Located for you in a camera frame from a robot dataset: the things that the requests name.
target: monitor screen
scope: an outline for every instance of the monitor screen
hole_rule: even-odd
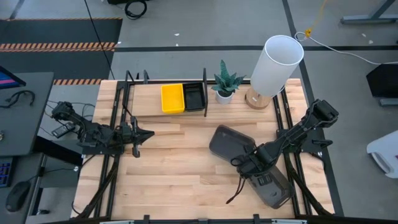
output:
[[[24,86],[26,83],[0,66],[0,90]]]

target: keyboard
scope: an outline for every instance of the keyboard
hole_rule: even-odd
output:
[[[11,175],[15,161],[13,157],[0,157],[0,188],[11,185]]]

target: floor mat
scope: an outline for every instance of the floor mat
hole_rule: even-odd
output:
[[[110,63],[122,20],[95,19]],[[13,73],[54,72],[55,85],[95,85],[109,65],[89,19],[0,21],[0,65]]]

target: yellow bin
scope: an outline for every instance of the yellow bin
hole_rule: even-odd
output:
[[[184,93],[182,83],[162,85],[162,111],[175,114],[185,110]]]

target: white object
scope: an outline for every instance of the white object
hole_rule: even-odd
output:
[[[299,39],[299,37],[297,36],[297,34],[302,34],[302,35],[304,35],[304,39]],[[331,47],[329,47],[329,46],[327,46],[327,45],[325,45],[325,44],[323,44],[323,43],[321,43],[321,42],[315,40],[315,39],[312,38],[312,37],[306,38],[306,37],[305,37],[305,34],[304,34],[303,32],[297,32],[297,33],[294,35],[294,38],[295,38],[296,40],[300,41],[300,42],[302,42],[302,41],[304,41],[304,40],[307,40],[307,39],[310,39],[310,40],[314,41],[315,43],[317,43],[317,44],[319,44],[319,45],[321,45],[321,46],[324,46],[324,47],[326,47],[326,48],[328,48],[328,49],[330,49],[330,50],[332,50],[332,51],[334,51],[334,52],[337,52],[337,53],[339,53],[339,54],[346,54],[346,55],[351,55],[351,56],[357,57],[357,58],[362,59],[362,60],[364,60],[365,62],[370,63],[370,64],[372,64],[372,65],[381,65],[381,64],[382,64],[382,63],[377,63],[377,62],[371,62],[371,61],[369,61],[368,59],[362,58],[361,56],[358,56],[358,55],[353,54],[353,53],[341,52],[341,51],[339,51],[339,50],[333,49],[333,48],[331,48]],[[398,62],[386,62],[386,63],[383,63],[383,64],[391,64],[391,63],[398,63]]]
[[[232,96],[234,95],[234,93],[231,94],[231,96],[229,97],[223,97],[221,96],[218,91],[216,91],[216,100],[219,104],[228,104],[231,102],[232,100]]]
[[[304,49],[297,40],[286,35],[271,37],[251,76],[252,88],[262,96],[275,96],[303,57]]]
[[[398,131],[394,131],[373,142],[366,151],[390,178],[398,178]]]

